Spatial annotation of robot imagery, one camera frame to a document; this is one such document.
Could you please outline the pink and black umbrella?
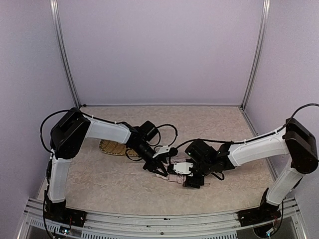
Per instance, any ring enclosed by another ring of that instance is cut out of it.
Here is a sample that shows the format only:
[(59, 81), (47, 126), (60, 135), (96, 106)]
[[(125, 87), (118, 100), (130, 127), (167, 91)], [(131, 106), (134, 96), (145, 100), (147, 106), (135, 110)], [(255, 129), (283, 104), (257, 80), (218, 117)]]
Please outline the pink and black umbrella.
[(165, 180), (167, 180), (169, 182), (176, 182), (176, 183), (181, 184), (183, 186), (183, 183), (184, 183), (184, 181), (186, 179), (186, 176), (180, 175), (180, 174), (176, 174), (173, 171), (173, 164), (174, 163), (178, 163), (178, 162), (190, 162), (190, 163), (193, 163), (193, 168), (191, 169), (191, 171), (193, 173), (193, 176), (197, 175), (197, 174), (195, 174), (195, 162), (192, 159), (175, 156), (175, 157), (172, 157), (170, 159), (170, 164), (162, 163), (164, 168), (165, 168), (165, 170), (167, 171), (167, 177), (159, 176), (157, 174), (156, 174), (156, 176), (161, 177), (162, 179), (165, 179)]

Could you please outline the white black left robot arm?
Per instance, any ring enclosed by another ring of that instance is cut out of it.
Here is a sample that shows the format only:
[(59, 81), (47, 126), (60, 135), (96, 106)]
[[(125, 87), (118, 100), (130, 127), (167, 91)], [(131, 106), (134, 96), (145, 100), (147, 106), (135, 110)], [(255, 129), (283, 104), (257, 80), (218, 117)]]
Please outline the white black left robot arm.
[(110, 140), (125, 145), (145, 161), (144, 170), (168, 176), (164, 166), (170, 146), (154, 151), (149, 141), (156, 134), (156, 126), (150, 121), (142, 126), (131, 126), (127, 122), (116, 122), (90, 116), (78, 108), (63, 110), (64, 116), (50, 132), (50, 160), (48, 198), (52, 203), (65, 201), (65, 187), (69, 166), (78, 154), (84, 139)]

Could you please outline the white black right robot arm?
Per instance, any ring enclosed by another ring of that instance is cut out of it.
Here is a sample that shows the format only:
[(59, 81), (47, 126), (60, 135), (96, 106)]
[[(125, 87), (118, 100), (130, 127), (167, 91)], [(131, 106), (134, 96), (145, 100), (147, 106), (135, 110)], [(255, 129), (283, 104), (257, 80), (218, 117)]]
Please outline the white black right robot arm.
[(264, 193), (266, 205), (278, 206), (285, 196), (318, 165), (316, 138), (296, 119), (286, 120), (284, 128), (252, 138), (243, 143), (224, 143), (218, 150), (197, 139), (185, 150), (193, 167), (185, 187), (200, 188), (205, 176), (222, 173), (262, 158), (288, 155), (289, 160), (275, 183)]

